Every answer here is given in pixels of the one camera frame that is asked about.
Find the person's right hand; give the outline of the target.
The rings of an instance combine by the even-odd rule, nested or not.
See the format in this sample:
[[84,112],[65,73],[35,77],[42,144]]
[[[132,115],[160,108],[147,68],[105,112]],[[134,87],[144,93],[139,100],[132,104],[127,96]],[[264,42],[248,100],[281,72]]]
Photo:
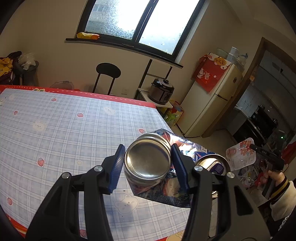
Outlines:
[[269,178],[275,181],[275,186],[278,186],[285,180],[285,175],[282,172],[264,170],[263,176],[260,178],[258,183],[259,186],[266,184]]

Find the right forearm white sleeve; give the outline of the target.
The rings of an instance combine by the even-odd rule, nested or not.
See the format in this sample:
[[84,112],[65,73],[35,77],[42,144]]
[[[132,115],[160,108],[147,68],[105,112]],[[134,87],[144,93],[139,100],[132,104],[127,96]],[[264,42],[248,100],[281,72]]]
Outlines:
[[276,186],[271,196],[270,207],[275,226],[280,230],[295,208],[295,186],[293,181],[288,181],[287,177],[285,177],[281,184]]

